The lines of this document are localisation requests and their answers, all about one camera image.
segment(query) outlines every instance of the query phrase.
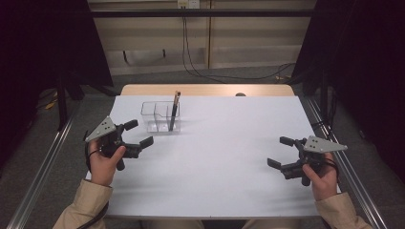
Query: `cable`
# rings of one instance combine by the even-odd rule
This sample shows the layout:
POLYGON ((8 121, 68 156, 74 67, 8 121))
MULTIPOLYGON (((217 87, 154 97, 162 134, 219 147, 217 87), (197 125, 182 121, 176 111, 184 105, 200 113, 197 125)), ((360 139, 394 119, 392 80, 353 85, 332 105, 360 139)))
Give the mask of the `cable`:
POLYGON ((294 66, 294 65, 295 65, 295 63, 283 64, 283 65, 280 65, 280 66, 279 66, 278 71, 277 71, 276 73, 272 73, 272 74, 265 75, 265 76, 261 76, 261 77, 253 77, 253 78, 246 78, 246 77, 239 77, 239 76, 230 76, 230 75, 216 75, 216 74, 203 75, 203 74, 201 74, 200 72, 198 72, 198 71, 196 70, 196 68, 194 67, 193 62, 192 62, 192 60, 191 60, 191 55, 190 55, 190 50, 189 50, 189 43, 188 43, 188 33, 187 33, 187 31, 188 31, 188 29, 187 29, 187 19, 186 19, 185 17, 183 17, 183 18, 182 18, 182 22, 183 22, 182 63, 183 63, 183 66, 184 66, 185 70, 186 70, 188 73, 190 73, 190 74, 192 74, 192 75, 194 75, 194 76, 205 77, 205 78, 208 78, 208 79, 211 79, 211 80, 214 80, 214 81, 217 81, 217 82, 220 82, 220 83, 225 84, 225 82, 223 82, 223 81, 221 81, 221 80, 218 80, 218 79, 211 78, 211 77, 216 77, 216 78, 231 78, 231 79, 241 79, 241 80, 260 80, 260 79, 270 78, 270 77, 272 77, 272 76, 274 76, 274 75, 277 75, 277 74, 280 75, 280 73, 281 73, 282 71, 284 71, 285 69, 287 69, 287 68, 290 67, 290 66, 294 66), (187 53, 188 53, 188 58, 189 58, 189 61, 190 61, 190 65, 191 65, 192 69, 194 70, 194 72, 196 72, 196 73, 192 73, 192 72, 190 72, 190 71, 186 68, 185 60, 184 60, 185 46, 186 46, 186 48, 187 48, 187 53))
POLYGON ((223 81, 221 81, 221 80, 213 79, 213 78, 210 78, 210 77, 208 77, 208 76, 205 76, 205 75, 200 74, 200 73, 194 68, 193 62, 191 61, 190 50, 189 50, 189 47, 188 47, 187 20, 185 19, 185 17, 182 18, 182 64, 183 64, 185 70, 186 70, 189 74, 191 74, 191 75, 198 76, 198 77, 203 77, 203 78, 207 78, 207 79, 211 79, 211 80, 214 80, 214 81, 216 81, 216 82, 225 84, 225 82, 223 82, 223 81), (187 52, 188 52, 188 58, 189 58, 189 60, 190 60, 191 67, 193 68, 193 70, 194 70, 197 74, 194 74, 194 73, 190 72, 190 71, 187 69, 187 67, 185 66, 185 60, 184 60, 185 43, 187 43, 187 52))

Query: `metal frame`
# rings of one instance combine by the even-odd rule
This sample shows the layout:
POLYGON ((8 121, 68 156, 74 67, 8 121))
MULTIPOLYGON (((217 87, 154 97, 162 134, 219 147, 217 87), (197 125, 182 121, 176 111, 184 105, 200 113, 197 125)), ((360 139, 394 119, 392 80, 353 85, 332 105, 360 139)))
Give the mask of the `metal frame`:
POLYGON ((36 173, 29 190, 27 191, 17 210, 14 212, 14 215, 12 215, 9 225, 7 226, 7 229, 24 228, 25 224, 27 223, 27 220, 36 203, 36 200, 41 194, 42 188, 45 185, 49 172, 52 169, 54 161, 56 160, 57 155, 59 154, 59 151, 63 145, 63 142, 66 139, 66 136, 71 130, 73 119, 77 115, 79 106, 80 103, 74 107, 71 117, 68 119, 66 125, 63 127, 62 130, 57 132, 51 148, 49 149, 48 153, 45 156, 44 161, 41 164, 41 167, 36 173))
MULTIPOLYGON (((323 119, 320 113, 321 110, 315 99, 313 97, 307 98, 307 102, 316 120, 322 121, 323 119)), ((325 137, 329 136, 333 142, 339 143, 328 125, 323 124, 321 126, 321 130, 325 137)), ((335 160, 340 165, 341 171, 352 187, 352 190, 359 200, 361 207, 363 208, 364 213, 369 219, 372 227, 376 229, 387 229, 388 227, 385 224, 384 219, 381 217, 378 208, 376 207, 366 188, 363 186, 363 183, 360 181, 360 178, 357 176, 357 173, 353 169, 349 159, 346 157, 346 154, 343 151, 338 151, 334 153, 334 155, 335 160)))

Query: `pen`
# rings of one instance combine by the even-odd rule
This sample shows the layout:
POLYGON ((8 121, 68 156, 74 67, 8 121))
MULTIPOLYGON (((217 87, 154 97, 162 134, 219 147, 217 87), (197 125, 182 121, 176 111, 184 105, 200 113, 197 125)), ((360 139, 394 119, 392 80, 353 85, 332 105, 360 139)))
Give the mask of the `pen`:
POLYGON ((176 112, 178 109, 180 94, 181 94, 181 92, 179 92, 179 91, 176 91, 176 93, 175 93, 175 99, 173 101, 172 117, 170 119, 169 132, 173 131, 173 127, 175 125, 176 112))

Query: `black cable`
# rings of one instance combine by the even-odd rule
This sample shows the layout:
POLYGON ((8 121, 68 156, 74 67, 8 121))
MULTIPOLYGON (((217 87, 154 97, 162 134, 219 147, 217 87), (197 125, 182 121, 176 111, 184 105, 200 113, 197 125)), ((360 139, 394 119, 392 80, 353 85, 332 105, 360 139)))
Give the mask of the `black cable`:
POLYGON ((186 70, 189 74, 191 74, 191 75, 198 76, 198 77, 203 77, 203 78, 207 78, 207 79, 211 79, 211 80, 214 80, 214 81, 216 81, 216 82, 219 82, 219 83, 224 84, 224 82, 221 81, 221 80, 213 79, 213 78, 210 78, 210 77, 208 77, 208 76, 205 76, 205 75, 200 74, 200 73, 194 68, 194 65, 193 65, 193 63, 192 63, 192 61, 191 61, 190 50, 189 50, 189 47, 188 47, 187 22, 186 22, 185 17, 182 18, 182 64, 183 64, 185 70, 186 70), (187 67, 185 66, 185 60, 184 60, 185 43, 187 43, 187 52, 188 52, 188 56, 189 56, 189 59, 190 59, 191 67, 193 68, 193 70, 194 70, 197 74, 194 74, 194 73, 190 72, 190 71, 187 69, 187 67))
POLYGON ((211 77, 217 77, 217 78, 218 78, 218 77, 219 77, 219 78, 231 78, 231 79, 242 79, 242 80, 259 80, 259 79, 265 79, 265 78, 269 78, 269 77, 272 77, 272 76, 274 76, 274 75, 280 74, 282 71, 284 71, 284 70, 287 69, 288 67, 295 65, 295 63, 283 64, 283 65, 280 65, 280 66, 279 66, 278 71, 277 71, 276 73, 272 73, 272 74, 265 75, 265 76, 261 76, 261 77, 253 77, 253 78, 238 77, 238 76, 230 76, 230 75, 216 75, 216 74, 203 75, 203 74, 199 73, 199 72, 196 70, 196 68, 194 67, 193 62, 192 62, 192 60, 191 60, 191 55, 190 55, 190 50, 189 50, 189 45, 188 45, 187 19, 184 17, 184 18, 182 19, 182 22, 183 22, 182 63, 183 63, 183 66, 184 66, 185 70, 186 70, 188 73, 190 73, 190 74, 192 74, 192 75, 194 75, 194 76, 205 77, 205 78, 208 78, 208 79, 211 79, 211 80, 214 80, 214 81, 217 81, 217 82, 220 82, 220 83, 225 84, 225 82, 223 82, 223 81, 221 81, 221 80, 218 80, 218 79, 213 79, 213 78, 211 78, 211 77), (184 60, 185 45, 186 45, 186 48, 187 48, 188 58, 189 58, 189 61, 190 61, 190 65, 191 65, 191 67, 193 68, 194 72, 196 72, 196 74, 190 72, 190 71, 186 68, 186 66, 185 66, 185 60, 184 60))

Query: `person's left hand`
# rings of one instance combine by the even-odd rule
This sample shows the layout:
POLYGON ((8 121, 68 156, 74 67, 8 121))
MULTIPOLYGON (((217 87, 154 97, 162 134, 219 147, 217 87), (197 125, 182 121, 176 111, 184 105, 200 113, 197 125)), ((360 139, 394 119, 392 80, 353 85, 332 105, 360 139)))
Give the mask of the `person's left hand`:
POLYGON ((125 146, 120 146, 111 158, 102 156, 98 148, 98 140, 92 140, 89 143, 89 152, 96 151, 90 155, 90 164, 92 167, 92 178, 90 181, 95 184, 110 186, 113 182, 117 163, 124 156, 126 148, 125 146))

